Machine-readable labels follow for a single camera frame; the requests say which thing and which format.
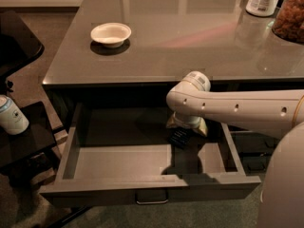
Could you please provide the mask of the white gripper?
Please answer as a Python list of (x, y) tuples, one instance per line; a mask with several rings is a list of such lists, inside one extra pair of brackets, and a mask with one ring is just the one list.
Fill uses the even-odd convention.
[(208, 135), (208, 127), (201, 117), (184, 115), (178, 112), (175, 112), (169, 117), (166, 127), (193, 129), (195, 133), (200, 134), (202, 137), (206, 137)]

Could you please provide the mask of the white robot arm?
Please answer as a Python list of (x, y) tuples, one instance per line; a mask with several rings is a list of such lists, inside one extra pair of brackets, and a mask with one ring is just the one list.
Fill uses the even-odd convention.
[(279, 143), (260, 195), (257, 228), (304, 228), (304, 91), (212, 92), (192, 71), (166, 96), (174, 124), (195, 129), (206, 119), (237, 126)]

